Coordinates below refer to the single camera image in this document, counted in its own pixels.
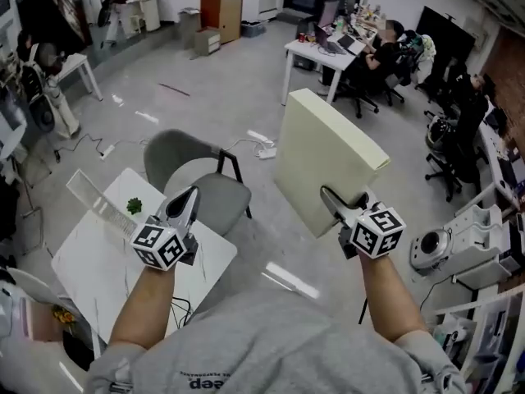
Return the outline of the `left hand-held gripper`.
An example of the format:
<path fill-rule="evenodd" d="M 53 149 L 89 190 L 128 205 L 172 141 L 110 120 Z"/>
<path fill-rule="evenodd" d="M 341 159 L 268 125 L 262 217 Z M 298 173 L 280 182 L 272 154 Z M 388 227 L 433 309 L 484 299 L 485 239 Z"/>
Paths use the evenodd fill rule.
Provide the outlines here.
<path fill-rule="evenodd" d="M 200 193 L 197 186 L 177 191 L 158 210 L 161 221 L 150 216 L 130 237 L 130 246 L 145 266 L 168 271 L 178 262 L 191 266 L 199 242 L 189 230 L 197 217 Z"/>

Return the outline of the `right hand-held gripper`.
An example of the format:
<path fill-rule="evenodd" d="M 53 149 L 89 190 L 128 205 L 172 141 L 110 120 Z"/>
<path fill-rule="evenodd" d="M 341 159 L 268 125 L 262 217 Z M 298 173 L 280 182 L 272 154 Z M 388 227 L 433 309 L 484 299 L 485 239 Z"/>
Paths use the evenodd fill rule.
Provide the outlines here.
<path fill-rule="evenodd" d="M 338 241 L 347 259 L 358 254 L 378 259 L 398 245 L 406 224 L 392 207 L 376 202 L 368 208 L 366 191 L 352 204 L 346 203 L 327 186 L 321 187 L 320 196 L 333 218 L 342 224 Z"/>

